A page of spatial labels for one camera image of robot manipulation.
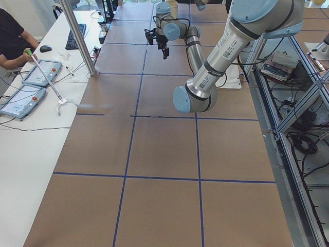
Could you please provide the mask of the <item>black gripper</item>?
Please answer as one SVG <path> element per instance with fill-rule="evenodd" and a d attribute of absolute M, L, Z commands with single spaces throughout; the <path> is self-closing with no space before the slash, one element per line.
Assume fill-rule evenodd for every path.
<path fill-rule="evenodd" d="M 158 49 L 161 49 L 163 53 L 163 59 L 167 59 L 169 56 L 169 48 L 167 47 L 167 38 L 157 32 L 157 28 L 152 30 L 144 30 L 145 37 L 149 45 L 154 45 L 154 40 L 157 42 Z"/>

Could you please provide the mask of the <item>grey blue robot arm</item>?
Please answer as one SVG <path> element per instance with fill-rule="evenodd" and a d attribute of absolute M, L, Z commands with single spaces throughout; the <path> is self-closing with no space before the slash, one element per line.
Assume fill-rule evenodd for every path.
<path fill-rule="evenodd" d="M 176 18 L 171 15 L 171 6 L 168 2 L 156 5 L 156 14 L 153 16 L 155 27 L 147 31 L 145 37 L 150 45 L 157 43 L 157 48 L 162 51 L 163 59 L 170 55 L 167 43 L 182 39 L 185 42 L 188 65 L 193 75 L 203 65 L 205 56 L 200 43 L 200 30 L 193 26 L 189 19 Z"/>
<path fill-rule="evenodd" d="M 195 113 L 214 106 L 216 82 L 250 41 L 293 36 L 301 31 L 303 17 L 303 1 L 232 1 L 227 29 L 208 57 L 202 52 L 198 28 L 187 19 L 171 16 L 167 2 L 157 4 L 156 27 L 144 32 L 150 45 L 157 42 L 164 58 L 169 56 L 168 41 L 185 41 L 193 78 L 174 90 L 173 104 L 181 113 Z"/>

